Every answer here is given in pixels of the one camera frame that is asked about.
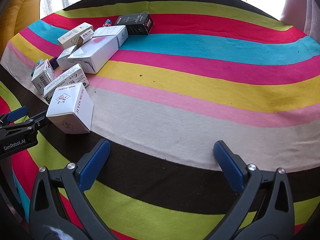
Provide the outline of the small silver box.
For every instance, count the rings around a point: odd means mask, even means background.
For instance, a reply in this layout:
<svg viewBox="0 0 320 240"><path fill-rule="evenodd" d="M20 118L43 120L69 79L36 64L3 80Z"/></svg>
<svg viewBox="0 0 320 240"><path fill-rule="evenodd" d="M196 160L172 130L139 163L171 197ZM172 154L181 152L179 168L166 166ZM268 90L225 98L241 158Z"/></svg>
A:
<svg viewBox="0 0 320 240"><path fill-rule="evenodd" d="M56 59L57 64L61 68L62 71L68 70L73 66L72 63L69 62L68 57L76 50L76 45L66 48L62 51L59 57Z"/></svg>

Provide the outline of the dark blue small box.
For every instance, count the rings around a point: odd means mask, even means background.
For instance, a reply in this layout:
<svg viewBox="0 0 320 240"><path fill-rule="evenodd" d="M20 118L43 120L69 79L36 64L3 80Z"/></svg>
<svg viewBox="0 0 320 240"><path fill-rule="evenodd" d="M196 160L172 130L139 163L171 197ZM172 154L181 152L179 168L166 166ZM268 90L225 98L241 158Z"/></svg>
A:
<svg viewBox="0 0 320 240"><path fill-rule="evenodd" d="M52 59L50 59L49 63L53 70L56 70L59 67L59 64L57 62L57 57L53 57Z"/></svg>

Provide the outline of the white Jiyin Music box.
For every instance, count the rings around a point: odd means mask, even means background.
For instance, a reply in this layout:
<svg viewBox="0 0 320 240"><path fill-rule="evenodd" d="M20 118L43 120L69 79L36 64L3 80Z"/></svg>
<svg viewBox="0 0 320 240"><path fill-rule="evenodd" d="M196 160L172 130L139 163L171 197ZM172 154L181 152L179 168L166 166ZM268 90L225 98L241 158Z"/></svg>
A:
<svg viewBox="0 0 320 240"><path fill-rule="evenodd" d="M82 83L57 87L46 117L66 134L85 134L91 131L93 102Z"/></svg>

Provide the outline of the white barcode box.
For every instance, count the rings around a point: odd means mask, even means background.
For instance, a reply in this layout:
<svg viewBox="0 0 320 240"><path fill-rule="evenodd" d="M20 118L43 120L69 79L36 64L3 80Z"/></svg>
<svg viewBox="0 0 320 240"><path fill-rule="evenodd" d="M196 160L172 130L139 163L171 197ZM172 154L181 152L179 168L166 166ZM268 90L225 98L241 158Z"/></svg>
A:
<svg viewBox="0 0 320 240"><path fill-rule="evenodd" d="M31 77L31 83L37 89L37 91L42 94L44 88L53 81L54 70L48 59L43 60L35 68L33 75Z"/></svg>

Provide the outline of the yellow sofa cushion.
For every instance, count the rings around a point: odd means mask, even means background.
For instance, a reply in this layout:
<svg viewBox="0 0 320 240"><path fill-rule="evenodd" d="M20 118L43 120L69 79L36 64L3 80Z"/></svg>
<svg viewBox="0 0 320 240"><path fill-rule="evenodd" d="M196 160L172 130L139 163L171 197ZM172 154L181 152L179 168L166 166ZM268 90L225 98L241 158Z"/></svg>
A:
<svg viewBox="0 0 320 240"><path fill-rule="evenodd" d="M40 0L10 0L1 16L1 56L17 33L40 19Z"/></svg>

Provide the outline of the striped colourful cloth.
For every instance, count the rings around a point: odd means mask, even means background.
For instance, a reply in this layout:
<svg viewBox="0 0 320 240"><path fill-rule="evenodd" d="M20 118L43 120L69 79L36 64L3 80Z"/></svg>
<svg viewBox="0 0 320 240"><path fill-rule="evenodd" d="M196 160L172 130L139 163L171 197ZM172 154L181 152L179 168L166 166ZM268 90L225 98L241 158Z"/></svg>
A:
<svg viewBox="0 0 320 240"><path fill-rule="evenodd" d="M97 74L91 132L48 125L38 144L12 156L23 213L40 166L63 168L101 138L108 162L86 197L120 239L202 239L237 198L213 156L223 140L261 170L286 170L295 232L319 204L319 44L240 0L82 0L17 29L1 60L1 112L47 108L31 84L39 59L87 22L147 12Z"/></svg>

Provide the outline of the red toy car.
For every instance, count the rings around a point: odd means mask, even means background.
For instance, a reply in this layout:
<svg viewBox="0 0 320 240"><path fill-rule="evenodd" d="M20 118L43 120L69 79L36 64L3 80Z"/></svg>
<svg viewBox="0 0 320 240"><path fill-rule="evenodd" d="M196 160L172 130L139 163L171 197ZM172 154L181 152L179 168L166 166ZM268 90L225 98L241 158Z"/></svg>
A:
<svg viewBox="0 0 320 240"><path fill-rule="evenodd" d="M107 20L105 21L105 23L103 24L103 27L110 27L111 25L112 25L111 20L107 19Z"/></svg>

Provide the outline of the small white dental box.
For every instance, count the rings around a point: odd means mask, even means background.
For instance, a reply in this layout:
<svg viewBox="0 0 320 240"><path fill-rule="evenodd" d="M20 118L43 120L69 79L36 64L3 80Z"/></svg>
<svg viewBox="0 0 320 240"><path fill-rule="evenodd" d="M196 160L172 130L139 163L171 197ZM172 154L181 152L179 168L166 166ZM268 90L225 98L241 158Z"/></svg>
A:
<svg viewBox="0 0 320 240"><path fill-rule="evenodd" d="M77 47L81 47L83 44L92 39L94 35L94 31L92 29L88 29L84 33L79 36Z"/></svg>

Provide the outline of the pink curtain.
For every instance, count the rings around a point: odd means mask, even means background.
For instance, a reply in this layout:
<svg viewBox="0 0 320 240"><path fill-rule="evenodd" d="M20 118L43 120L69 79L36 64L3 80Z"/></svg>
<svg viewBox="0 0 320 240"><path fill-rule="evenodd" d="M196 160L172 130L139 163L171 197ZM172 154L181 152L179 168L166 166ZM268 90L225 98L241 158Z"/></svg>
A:
<svg viewBox="0 0 320 240"><path fill-rule="evenodd" d="M319 42L319 0L285 0L280 21Z"/></svg>

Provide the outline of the beige tall box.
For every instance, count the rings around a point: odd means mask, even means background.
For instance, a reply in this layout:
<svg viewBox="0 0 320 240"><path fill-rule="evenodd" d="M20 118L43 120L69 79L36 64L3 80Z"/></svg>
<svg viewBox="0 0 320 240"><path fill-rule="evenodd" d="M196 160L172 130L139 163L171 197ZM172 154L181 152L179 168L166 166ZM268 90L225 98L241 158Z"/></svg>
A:
<svg viewBox="0 0 320 240"><path fill-rule="evenodd" d="M57 39L60 48L65 50L71 46L77 45L80 35L89 29L93 29L93 25L84 22L63 34Z"/></svg>

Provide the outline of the long white medicine box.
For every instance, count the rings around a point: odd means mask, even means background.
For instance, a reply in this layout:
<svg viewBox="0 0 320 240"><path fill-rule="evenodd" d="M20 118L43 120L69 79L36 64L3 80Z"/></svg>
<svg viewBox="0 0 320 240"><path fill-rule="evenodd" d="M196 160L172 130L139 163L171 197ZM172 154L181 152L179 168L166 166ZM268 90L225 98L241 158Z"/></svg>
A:
<svg viewBox="0 0 320 240"><path fill-rule="evenodd" d="M84 87L89 86L88 78L82 70L81 65L77 63L76 65L72 66L71 68L60 74L46 87L44 87L43 98L47 103L50 103L57 87L80 82L84 85Z"/></svg>

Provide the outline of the white silver long box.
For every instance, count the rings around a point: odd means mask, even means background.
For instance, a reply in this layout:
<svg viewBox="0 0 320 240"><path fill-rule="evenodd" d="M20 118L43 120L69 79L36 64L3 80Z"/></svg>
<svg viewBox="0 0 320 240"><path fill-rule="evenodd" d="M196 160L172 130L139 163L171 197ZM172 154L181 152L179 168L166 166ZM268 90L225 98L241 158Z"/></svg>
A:
<svg viewBox="0 0 320 240"><path fill-rule="evenodd" d="M94 31L93 37L115 36L120 48L127 40L129 34L125 25L100 27Z"/></svg>

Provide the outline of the black printed box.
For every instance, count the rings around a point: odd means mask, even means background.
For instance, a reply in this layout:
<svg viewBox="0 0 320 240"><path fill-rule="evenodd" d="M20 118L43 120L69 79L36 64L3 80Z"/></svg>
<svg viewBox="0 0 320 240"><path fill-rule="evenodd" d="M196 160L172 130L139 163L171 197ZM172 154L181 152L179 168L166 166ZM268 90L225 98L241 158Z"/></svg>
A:
<svg viewBox="0 0 320 240"><path fill-rule="evenodd" d="M129 35L149 35L153 24L153 19L147 12L121 15L114 23L114 25L125 25Z"/></svg>

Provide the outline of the large white pink-stained box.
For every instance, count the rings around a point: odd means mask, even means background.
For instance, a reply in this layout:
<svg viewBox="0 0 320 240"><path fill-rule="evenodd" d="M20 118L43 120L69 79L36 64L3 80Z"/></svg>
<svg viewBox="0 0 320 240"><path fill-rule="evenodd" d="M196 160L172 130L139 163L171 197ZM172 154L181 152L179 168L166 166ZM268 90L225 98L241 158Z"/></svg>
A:
<svg viewBox="0 0 320 240"><path fill-rule="evenodd" d="M116 36L93 37L67 57L72 64L80 64L86 74L97 74L105 63L118 51Z"/></svg>

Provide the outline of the teal small box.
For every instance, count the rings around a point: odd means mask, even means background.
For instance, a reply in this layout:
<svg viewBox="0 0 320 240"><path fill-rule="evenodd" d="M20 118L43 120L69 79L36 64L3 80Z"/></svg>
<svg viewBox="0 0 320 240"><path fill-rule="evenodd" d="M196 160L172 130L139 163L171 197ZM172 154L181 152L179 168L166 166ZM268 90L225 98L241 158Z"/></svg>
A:
<svg viewBox="0 0 320 240"><path fill-rule="evenodd" d="M31 71L31 74L30 74L31 77L33 77L33 74L34 74L36 68L37 68L42 62L43 62L43 59L39 59L38 61L35 62L34 67L33 67L33 70Z"/></svg>

